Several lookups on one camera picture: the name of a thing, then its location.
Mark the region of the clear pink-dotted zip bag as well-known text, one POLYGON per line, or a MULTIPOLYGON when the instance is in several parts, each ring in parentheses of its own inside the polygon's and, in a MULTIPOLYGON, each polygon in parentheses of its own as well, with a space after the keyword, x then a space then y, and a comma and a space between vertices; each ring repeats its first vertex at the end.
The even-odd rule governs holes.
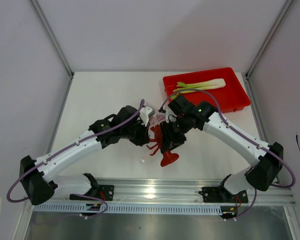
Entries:
MULTIPOLYGON (((159 111, 157 109, 155 109, 155 114, 149 119, 149 122, 147 124, 149 138, 153 138, 154 137, 154 134, 153 134, 152 131, 150 131, 150 128, 152 126, 154 126, 154 125, 160 125, 160 123, 162 123, 164 121, 165 121, 165 119, 163 118, 163 116, 159 113, 159 111)), ((153 149, 149 150, 146 147, 146 145, 153 146, 154 144, 155 143, 150 143, 149 142, 148 144, 144 145, 143 149, 145 150, 145 154, 140 159, 140 163, 141 164, 143 164, 149 157, 152 157, 150 154, 154 151, 153 149)))

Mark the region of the red toy lobster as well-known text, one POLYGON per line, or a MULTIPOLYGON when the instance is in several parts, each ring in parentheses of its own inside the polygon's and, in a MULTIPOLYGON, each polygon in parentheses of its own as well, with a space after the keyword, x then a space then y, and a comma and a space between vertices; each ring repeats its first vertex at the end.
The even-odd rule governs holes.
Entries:
POLYGON ((179 159, 179 155, 177 153, 172 153, 170 149, 164 148, 164 135, 162 133, 162 129, 160 125, 153 125, 150 128, 150 131, 153 132, 154 137, 149 139, 150 143, 155 143, 152 146, 146 145, 149 150, 153 150, 150 154, 154 156, 158 151, 162 154, 162 160, 160 162, 161 167, 168 166, 179 159))

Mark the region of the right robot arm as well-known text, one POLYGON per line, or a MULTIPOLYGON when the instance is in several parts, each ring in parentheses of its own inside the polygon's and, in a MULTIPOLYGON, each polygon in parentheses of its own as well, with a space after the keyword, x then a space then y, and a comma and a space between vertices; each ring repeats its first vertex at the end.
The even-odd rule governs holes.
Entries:
POLYGON ((275 142, 253 138, 236 129, 212 104, 203 101, 198 105, 179 96, 168 104, 174 120, 160 123, 162 154, 168 153, 186 141, 185 134, 192 129, 204 131, 239 153, 249 167, 227 175, 216 187, 203 187, 199 194, 205 203, 233 203, 248 189, 265 192, 281 171, 284 148, 275 142))

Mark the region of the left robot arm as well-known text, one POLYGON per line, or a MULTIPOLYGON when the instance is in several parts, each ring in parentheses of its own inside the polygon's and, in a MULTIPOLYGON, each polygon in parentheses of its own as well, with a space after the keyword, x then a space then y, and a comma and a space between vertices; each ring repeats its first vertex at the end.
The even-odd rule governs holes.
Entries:
POLYGON ((127 105, 117 114, 94 122, 62 149, 36 159, 24 157, 20 161, 20 183, 32 205, 43 204, 52 197, 107 200, 106 191, 92 174, 61 176, 60 173, 84 157, 116 144, 121 139, 127 139, 136 146, 148 144, 149 121, 154 113, 154 109, 149 106, 136 109, 127 105))

